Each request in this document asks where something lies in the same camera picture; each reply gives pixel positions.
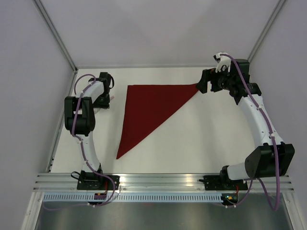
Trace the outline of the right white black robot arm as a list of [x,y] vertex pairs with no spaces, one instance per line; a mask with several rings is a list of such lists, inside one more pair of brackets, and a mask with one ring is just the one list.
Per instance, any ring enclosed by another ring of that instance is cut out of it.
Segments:
[[229,91],[246,117],[255,144],[255,149],[242,163],[222,168],[220,186],[230,189],[237,180],[284,176],[295,149],[292,144],[286,144],[274,128],[258,84],[250,82],[249,62],[234,59],[227,53],[218,53],[214,59],[217,66],[203,70],[196,88],[203,94],[207,93],[208,84],[211,84],[211,92]]

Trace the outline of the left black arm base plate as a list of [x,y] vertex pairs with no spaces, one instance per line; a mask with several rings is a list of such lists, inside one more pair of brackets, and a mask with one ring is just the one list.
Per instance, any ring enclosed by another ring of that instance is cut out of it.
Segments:
[[85,175],[82,175],[77,184],[77,190],[108,190],[111,191],[115,188],[115,190],[118,190],[119,187],[119,175],[107,175],[110,177],[115,186],[113,186],[110,179],[107,179],[105,177],[98,176],[93,173],[86,173]]

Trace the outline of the silver knife pink handle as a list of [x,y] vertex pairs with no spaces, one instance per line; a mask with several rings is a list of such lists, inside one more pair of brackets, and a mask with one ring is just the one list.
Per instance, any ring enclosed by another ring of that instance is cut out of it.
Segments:
[[95,108],[94,109],[94,114],[98,113],[100,111],[100,108]]

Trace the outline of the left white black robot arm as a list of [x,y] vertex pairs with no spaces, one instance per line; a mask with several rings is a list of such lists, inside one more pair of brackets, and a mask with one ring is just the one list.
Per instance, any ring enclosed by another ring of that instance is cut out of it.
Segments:
[[82,169],[78,174],[78,190],[116,190],[117,181],[105,175],[94,147],[94,128],[96,125],[95,109],[108,109],[110,90],[114,87],[114,79],[107,72],[98,77],[93,74],[88,83],[74,96],[64,99],[64,125],[76,140],[82,158]]

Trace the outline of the dark red cloth napkin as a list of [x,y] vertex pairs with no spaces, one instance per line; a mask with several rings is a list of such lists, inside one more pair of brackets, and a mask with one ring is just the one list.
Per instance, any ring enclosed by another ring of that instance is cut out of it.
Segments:
[[137,146],[197,92],[196,84],[129,85],[116,159]]

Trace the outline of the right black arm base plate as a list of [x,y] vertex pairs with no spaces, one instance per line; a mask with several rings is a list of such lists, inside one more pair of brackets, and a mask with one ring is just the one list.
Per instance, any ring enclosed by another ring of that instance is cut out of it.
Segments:
[[222,179],[218,175],[205,175],[199,182],[204,184],[206,191],[247,191],[248,185],[243,180]]

